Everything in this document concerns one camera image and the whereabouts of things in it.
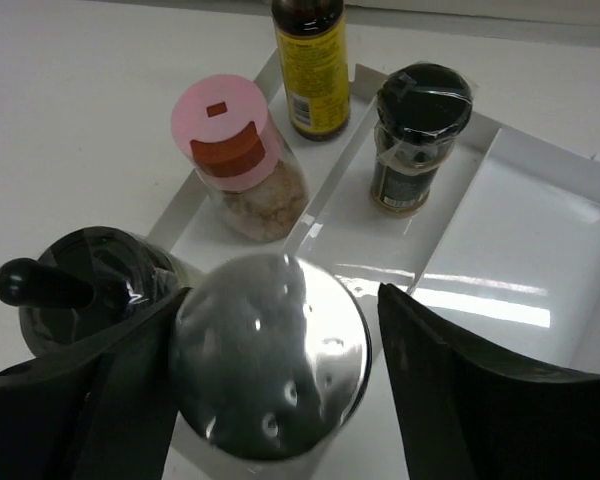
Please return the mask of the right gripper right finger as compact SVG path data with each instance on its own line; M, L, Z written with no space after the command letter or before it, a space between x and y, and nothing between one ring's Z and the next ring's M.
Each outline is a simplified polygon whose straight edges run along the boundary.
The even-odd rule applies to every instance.
M600 479L600 374L538 361L378 290L413 479Z

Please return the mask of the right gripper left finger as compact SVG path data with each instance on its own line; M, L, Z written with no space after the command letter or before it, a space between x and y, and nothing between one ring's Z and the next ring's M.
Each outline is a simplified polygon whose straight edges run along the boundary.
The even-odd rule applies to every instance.
M159 479L177 408L168 340L186 292L0 372L0 479Z

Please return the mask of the black grinder cap jar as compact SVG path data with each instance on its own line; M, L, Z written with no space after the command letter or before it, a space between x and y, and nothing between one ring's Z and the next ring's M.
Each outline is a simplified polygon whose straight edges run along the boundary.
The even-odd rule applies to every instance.
M202 272L146 238L107 226L78 229L37 259L0 267L0 300L17 308L23 339L40 357L132 318Z

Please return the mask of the blue label white bottle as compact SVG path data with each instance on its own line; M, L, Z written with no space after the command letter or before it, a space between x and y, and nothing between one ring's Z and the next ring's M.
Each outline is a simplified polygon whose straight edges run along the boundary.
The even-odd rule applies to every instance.
M308 479L365 394L355 297L302 258L253 254L185 295L169 343L179 452L211 479Z

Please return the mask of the pink lid spice jar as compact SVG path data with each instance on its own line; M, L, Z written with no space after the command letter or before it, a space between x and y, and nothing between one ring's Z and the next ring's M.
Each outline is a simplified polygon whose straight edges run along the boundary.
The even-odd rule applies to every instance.
M194 83L172 110L171 134L226 225L256 242L289 235L309 192L256 83L234 74Z

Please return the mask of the small black cap jar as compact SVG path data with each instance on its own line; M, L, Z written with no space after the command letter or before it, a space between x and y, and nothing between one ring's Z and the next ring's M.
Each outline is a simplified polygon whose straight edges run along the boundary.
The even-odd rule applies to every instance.
M441 165L473 113L470 83L457 71L419 62L391 73L376 95L371 198L407 216L427 201Z

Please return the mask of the yellow label sauce bottle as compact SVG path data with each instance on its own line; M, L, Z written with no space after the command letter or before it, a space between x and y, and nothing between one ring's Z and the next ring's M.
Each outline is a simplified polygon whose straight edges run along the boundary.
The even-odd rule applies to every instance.
M304 138L337 137L350 118L342 1L273 1L271 14L289 120Z

